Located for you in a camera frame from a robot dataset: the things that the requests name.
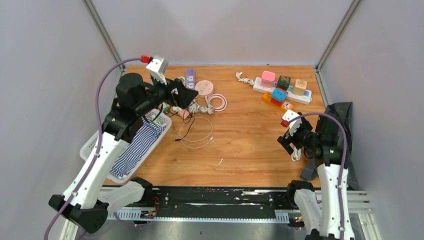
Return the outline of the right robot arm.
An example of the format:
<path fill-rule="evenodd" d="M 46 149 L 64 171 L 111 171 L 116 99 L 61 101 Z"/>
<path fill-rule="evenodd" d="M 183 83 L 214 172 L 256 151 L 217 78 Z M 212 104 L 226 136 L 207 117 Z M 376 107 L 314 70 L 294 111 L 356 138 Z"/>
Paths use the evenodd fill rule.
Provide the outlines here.
<path fill-rule="evenodd" d="M 348 207 L 349 154 L 352 151 L 352 102 L 336 102 L 317 112 L 313 128 L 306 117 L 313 113 L 286 110 L 281 125 L 287 128 L 278 143 L 288 154 L 294 149 L 311 153 L 320 180 L 321 202 L 313 185 L 293 180 L 287 186 L 286 204 L 299 209 L 307 240 L 354 240 Z"/>

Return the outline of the pink small adapter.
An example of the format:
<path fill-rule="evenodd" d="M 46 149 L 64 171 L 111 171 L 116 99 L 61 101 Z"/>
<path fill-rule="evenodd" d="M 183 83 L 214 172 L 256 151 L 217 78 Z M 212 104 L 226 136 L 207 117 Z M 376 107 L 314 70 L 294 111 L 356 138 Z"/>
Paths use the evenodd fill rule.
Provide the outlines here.
<path fill-rule="evenodd" d="M 187 109 L 182 109 L 177 113 L 183 120 L 187 119 L 190 115 L 190 112 Z"/>

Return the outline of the green cube adapter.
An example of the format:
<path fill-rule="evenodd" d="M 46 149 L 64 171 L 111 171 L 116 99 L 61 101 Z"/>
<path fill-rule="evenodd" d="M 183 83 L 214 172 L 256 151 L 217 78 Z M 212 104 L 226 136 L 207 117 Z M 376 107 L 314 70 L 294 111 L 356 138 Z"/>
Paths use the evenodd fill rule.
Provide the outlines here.
<path fill-rule="evenodd" d="M 163 102 L 162 103 L 162 112 L 167 115 L 170 112 L 170 105 Z"/>

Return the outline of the pink round socket hub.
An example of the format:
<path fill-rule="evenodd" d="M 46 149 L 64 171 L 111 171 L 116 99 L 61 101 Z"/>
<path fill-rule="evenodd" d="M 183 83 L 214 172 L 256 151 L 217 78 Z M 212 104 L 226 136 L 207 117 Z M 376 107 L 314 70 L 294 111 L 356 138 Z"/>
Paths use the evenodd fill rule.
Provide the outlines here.
<path fill-rule="evenodd" d="M 215 92 L 214 84 L 209 80 L 198 81 L 194 89 L 198 92 L 200 98 L 210 97 Z"/>

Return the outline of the purple power strip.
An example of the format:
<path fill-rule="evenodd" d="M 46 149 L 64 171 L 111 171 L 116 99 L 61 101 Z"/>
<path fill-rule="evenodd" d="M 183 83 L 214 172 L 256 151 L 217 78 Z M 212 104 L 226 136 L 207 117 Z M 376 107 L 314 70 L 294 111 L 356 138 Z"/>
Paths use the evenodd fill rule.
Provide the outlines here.
<path fill-rule="evenodd" d="M 196 79 L 195 79 L 195 69 L 187 68 L 185 71 L 185 87 L 191 90 L 195 89 Z"/>

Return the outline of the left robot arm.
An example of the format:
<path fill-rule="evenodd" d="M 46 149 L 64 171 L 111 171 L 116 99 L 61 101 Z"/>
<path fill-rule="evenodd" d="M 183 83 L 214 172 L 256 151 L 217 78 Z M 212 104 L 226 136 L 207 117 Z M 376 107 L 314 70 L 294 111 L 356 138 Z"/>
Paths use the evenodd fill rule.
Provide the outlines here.
<path fill-rule="evenodd" d="M 153 201 L 151 183 L 137 178 L 117 189 L 117 197 L 102 196 L 101 188 L 119 156 L 126 150 L 144 125 L 144 116 L 162 103 L 186 109 L 198 91 L 183 82 L 164 76 L 151 76 L 144 81 L 137 73 L 124 74 L 115 87 L 115 98 L 105 118 L 98 118 L 94 150 L 69 187 L 49 199 L 56 214 L 48 224 L 50 230 L 63 217 L 93 234 L 109 214 L 137 202 L 149 206 Z"/>

